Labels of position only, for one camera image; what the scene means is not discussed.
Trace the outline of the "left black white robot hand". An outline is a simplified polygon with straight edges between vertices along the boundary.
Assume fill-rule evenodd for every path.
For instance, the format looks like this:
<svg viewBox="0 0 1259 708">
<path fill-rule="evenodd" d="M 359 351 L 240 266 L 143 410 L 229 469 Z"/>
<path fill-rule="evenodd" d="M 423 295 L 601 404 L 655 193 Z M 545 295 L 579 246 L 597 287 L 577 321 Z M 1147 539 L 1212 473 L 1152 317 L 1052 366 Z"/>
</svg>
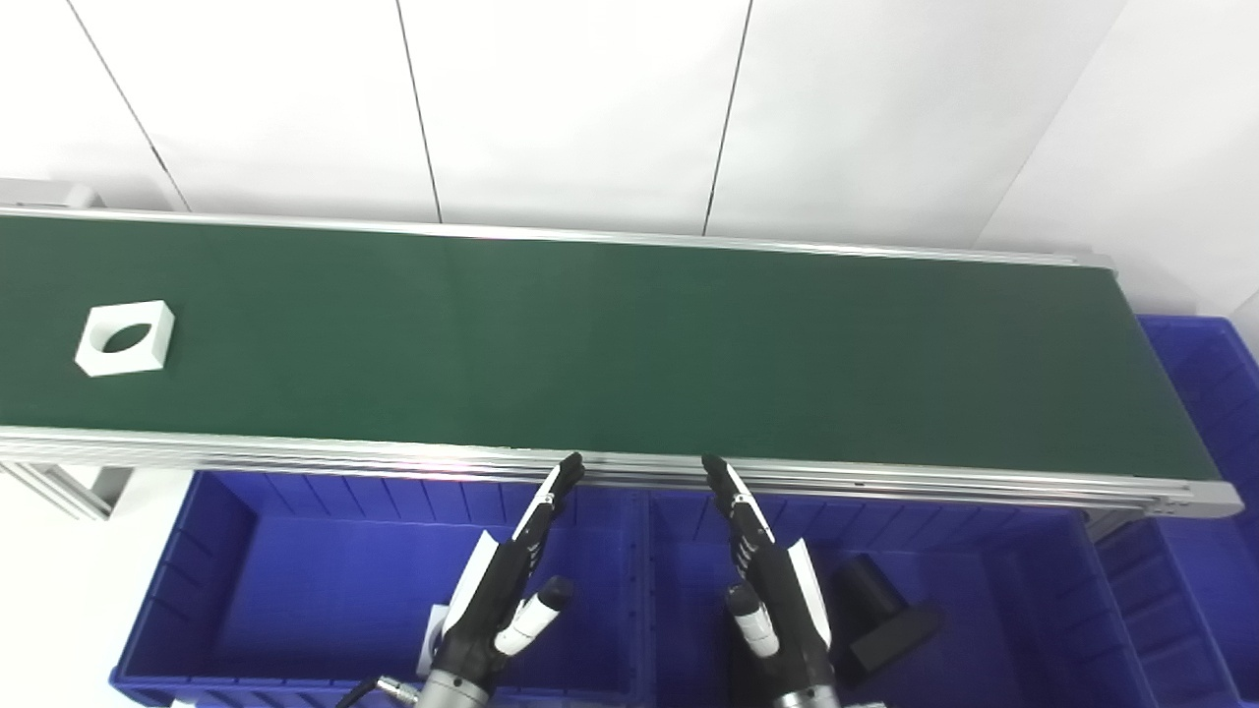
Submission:
<svg viewBox="0 0 1259 708">
<path fill-rule="evenodd" d="M 509 659 L 570 605 L 574 585 L 562 574 L 553 574 L 534 593 L 525 591 L 567 494 L 584 475 L 580 454 L 568 454 L 549 471 L 507 540 L 487 532 L 478 538 L 441 624 L 422 704 L 486 705 Z"/>
</svg>

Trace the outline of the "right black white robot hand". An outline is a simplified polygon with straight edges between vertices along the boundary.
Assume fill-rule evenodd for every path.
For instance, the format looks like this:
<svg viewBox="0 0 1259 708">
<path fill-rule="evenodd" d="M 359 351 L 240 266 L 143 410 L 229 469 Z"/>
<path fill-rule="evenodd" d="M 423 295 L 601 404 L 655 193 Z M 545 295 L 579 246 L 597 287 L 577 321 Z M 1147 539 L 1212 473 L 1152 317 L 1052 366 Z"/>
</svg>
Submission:
<svg viewBox="0 0 1259 708">
<path fill-rule="evenodd" d="M 739 574 L 726 610 L 752 653 L 760 695 L 773 707 L 837 707 L 830 619 L 807 543 L 777 540 L 755 494 L 726 460 L 704 454 L 701 464 Z"/>
</svg>

